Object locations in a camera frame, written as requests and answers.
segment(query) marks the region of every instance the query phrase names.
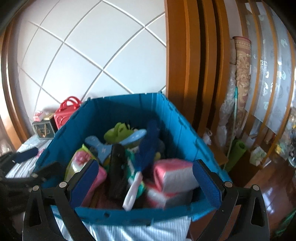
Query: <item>green yoga mat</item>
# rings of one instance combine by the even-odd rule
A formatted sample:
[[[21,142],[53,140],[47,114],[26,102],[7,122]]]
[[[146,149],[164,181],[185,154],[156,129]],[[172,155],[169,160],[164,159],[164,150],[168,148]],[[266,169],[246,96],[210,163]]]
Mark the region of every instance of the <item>green yoga mat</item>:
[[[231,148],[231,151],[229,153],[228,162],[226,164],[225,170],[229,172],[235,164],[238,162],[238,160],[242,157],[242,155],[247,150],[245,144],[242,141],[237,140]]]

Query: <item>clock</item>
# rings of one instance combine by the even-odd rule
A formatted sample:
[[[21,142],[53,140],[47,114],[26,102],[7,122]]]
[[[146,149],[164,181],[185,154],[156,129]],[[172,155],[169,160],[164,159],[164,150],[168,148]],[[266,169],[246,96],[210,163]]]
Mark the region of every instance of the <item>clock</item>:
[[[57,132],[54,118],[49,120],[35,121],[32,123],[35,134],[42,140],[51,140]]]

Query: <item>red handbag handle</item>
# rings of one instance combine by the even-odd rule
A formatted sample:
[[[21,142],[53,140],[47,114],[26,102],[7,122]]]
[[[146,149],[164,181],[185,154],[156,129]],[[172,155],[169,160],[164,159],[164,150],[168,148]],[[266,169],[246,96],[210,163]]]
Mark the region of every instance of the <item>red handbag handle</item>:
[[[79,108],[80,107],[80,105],[82,104],[82,102],[77,98],[77,97],[75,97],[75,96],[70,96],[70,97],[68,97],[67,99],[65,99],[62,103],[61,103],[61,105],[60,105],[60,107],[59,107],[59,111],[62,111],[63,109],[65,109],[68,105],[67,105],[67,102],[68,101],[70,101],[72,104],[73,104],[73,106],[74,106],[74,109],[77,109],[77,108]]]

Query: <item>blue plastic crate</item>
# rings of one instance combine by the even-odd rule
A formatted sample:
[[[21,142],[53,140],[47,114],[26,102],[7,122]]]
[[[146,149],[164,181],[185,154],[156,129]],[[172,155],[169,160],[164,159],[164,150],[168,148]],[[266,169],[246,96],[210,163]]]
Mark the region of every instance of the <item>blue plastic crate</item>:
[[[180,158],[188,161],[202,159],[209,169],[216,172],[223,181],[230,180],[214,159],[213,153],[196,134],[189,122],[176,107],[161,93],[132,94],[88,99],[71,116],[68,122],[56,133],[53,141],[39,157],[35,171],[54,161],[66,167],[75,151],[90,135],[103,141],[104,133],[117,122],[131,122],[132,126],[145,128],[148,120],[155,118],[160,125],[160,138],[166,146],[167,158]],[[62,181],[53,177],[43,184],[43,188],[55,187]],[[59,216],[56,206],[54,215]],[[85,207],[75,209],[80,218],[90,224],[104,225],[150,225],[153,222],[191,216],[197,220],[213,207],[200,188],[195,191],[190,206],[161,209],[100,210]]]

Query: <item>red bag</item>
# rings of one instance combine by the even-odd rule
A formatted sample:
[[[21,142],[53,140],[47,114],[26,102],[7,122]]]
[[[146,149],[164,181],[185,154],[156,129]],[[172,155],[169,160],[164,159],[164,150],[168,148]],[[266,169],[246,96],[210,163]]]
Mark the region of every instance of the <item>red bag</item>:
[[[61,103],[60,107],[54,114],[54,120],[58,129],[67,122],[70,116],[78,110],[81,104],[82,102],[75,96],[70,96]]]

